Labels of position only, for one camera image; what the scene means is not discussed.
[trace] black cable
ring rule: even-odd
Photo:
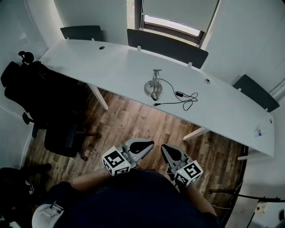
[[[183,103],[183,109],[184,109],[184,111],[188,111],[188,110],[191,108],[191,106],[193,105],[193,103],[198,101],[198,99],[197,99],[198,93],[192,93],[192,94],[189,96],[189,95],[187,95],[187,94],[185,94],[185,93],[182,93],[182,92],[179,92],[179,91],[174,91],[174,88],[173,88],[172,84],[170,84],[168,81],[166,81],[166,80],[164,80],[164,79],[161,79],[161,78],[160,78],[160,80],[163,80],[163,81],[167,82],[167,83],[171,86],[175,97],[176,97],[178,100],[180,100],[180,101],[179,101],[179,102],[169,102],[169,103],[155,103],[153,106],[166,105],[166,104],[180,104],[180,103]],[[183,101],[183,100],[181,100],[181,99],[178,98],[177,94],[182,95],[182,97],[191,98],[191,99],[187,99],[187,100]],[[189,102],[191,102],[191,104],[190,104],[190,106],[186,109],[186,108],[185,108],[185,104],[187,104],[187,103],[189,103]]]

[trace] desk surface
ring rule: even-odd
[[[198,102],[188,111],[182,104],[156,109],[273,156],[273,116],[229,84],[201,70],[129,46],[81,40],[58,41],[40,61],[66,76],[151,107],[154,103],[178,101],[164,81],[160,81],[163,92],[157,102],[145,95],[143,87],[152,79],[153,69],[162,69],[160,78],[170,82],[175,91],[188,95],[197,92]],[[266,129],[266,133],[256,138],[254,132],[258,129]]]

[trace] small device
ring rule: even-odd
[[[132,138],[120,145],[112,147],[102,155],[102,162],[112,176],[127,173],[135,168],[154,147],[155,143],[145,138]]]
[[[202,175],[203,170],[198,162],[193,161],[178,146],[163,144],[161,152],[166,164],[169,166],[167,174],[171,180],[175,180],[187,187]]]

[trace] person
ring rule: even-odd
[[[43,222],[37,209],[33,228],[190,227],[221,228],[214,208],[192,185],[179,191],[158,172],[131,169],[112,176],[105,168],[61,182],[45,200],[64,212]]]

